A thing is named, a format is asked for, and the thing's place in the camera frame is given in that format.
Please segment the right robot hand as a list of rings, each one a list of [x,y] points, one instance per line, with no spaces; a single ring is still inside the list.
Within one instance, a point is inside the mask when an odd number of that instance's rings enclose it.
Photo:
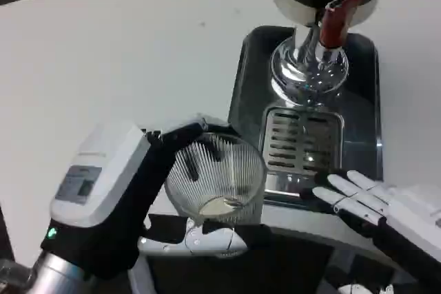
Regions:
[[[335,214],[394,260],[440,262],[440,190],[394,187],[342,169],[321,171],[300,197]]]

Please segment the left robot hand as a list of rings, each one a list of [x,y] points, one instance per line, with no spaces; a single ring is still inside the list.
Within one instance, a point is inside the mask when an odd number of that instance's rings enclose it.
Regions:
[[[198,115],[165,130],[97,125],[50,204],[46,253],[109,279],[139,255],[238,254],[269,244],[264,162],[227,122]]]

